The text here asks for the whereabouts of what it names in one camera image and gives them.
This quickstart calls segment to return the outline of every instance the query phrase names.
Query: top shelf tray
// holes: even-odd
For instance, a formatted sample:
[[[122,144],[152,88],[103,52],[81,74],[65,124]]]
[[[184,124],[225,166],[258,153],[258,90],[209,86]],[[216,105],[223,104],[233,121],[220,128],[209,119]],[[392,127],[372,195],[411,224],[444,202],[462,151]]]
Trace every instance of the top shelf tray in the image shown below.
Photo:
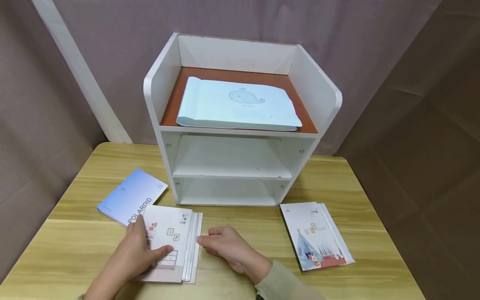
[[[190,76],[206,80],[221,80],[243,84],[265,84],[282,88],[292,100],[293,106],[295,107],[295,112],[303,124],[302,127],[299,127],[297,130],[292,132],[317,133],[317,129],[315,128],[312,119],[310,119],[305,106],[303,106],[295,87],[287,75],[186,67],[182,67],[180,69],[180,73],[177,77],[177,81],[175,82],[175,86],[173,87],[167,108],[165,109],[162,121],[160,122],[161,126],[180,127],[180,125],[177,124],[177,116],[179,113],[183,92],[185,91],[185,86],[187,85],[187,80]]]

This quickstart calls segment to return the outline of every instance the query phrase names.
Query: white shelf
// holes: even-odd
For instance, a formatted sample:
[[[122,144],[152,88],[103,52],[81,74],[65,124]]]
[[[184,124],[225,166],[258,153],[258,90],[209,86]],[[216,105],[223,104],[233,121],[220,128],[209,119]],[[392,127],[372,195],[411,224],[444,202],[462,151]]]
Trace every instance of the white shelf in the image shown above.
[[[174,177],[291,179],[279,139],[182,135]]]
[[[189,76],[283,88],[303,126],[181,127],[176,118]],[[178,33],[148,71],[144,97],[178,205],[282,203],[342,104],[340,90],[301,45]]]
[[[269,181],[185,178],[180,205],[275,206]]]

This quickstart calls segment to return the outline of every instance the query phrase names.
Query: fabric backdrop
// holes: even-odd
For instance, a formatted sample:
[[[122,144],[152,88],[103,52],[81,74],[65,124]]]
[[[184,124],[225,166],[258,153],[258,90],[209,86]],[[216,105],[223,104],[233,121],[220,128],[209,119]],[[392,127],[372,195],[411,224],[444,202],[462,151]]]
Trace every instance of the fabric backdrop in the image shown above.
[[[105,141],[29,1],[0,1],[0,283]]]
[[[302,44],[343,93],[333,154],[441,0],[54,0],[134,143],[156,144],[143,79],[172,32]]]

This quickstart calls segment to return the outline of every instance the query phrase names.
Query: polaroid box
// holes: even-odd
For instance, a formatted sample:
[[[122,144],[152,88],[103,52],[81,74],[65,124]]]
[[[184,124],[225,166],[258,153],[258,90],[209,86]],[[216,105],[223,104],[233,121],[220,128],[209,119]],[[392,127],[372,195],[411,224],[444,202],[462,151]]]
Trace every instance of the polaroid box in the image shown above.
[[[108,195],[97,209],[127,226],[135,222],[147,205],[155,203],[167,186],[150,174],[137,169]]]

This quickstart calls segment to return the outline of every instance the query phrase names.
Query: beige sleeve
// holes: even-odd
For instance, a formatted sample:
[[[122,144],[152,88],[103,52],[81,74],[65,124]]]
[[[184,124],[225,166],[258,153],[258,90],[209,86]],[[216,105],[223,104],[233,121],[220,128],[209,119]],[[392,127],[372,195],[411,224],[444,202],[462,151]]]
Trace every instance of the beige sleeve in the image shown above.
[[[258,285],[258,294],[265,300],[325,300],[301,283],[279,262],[273,262],[272,269]]]

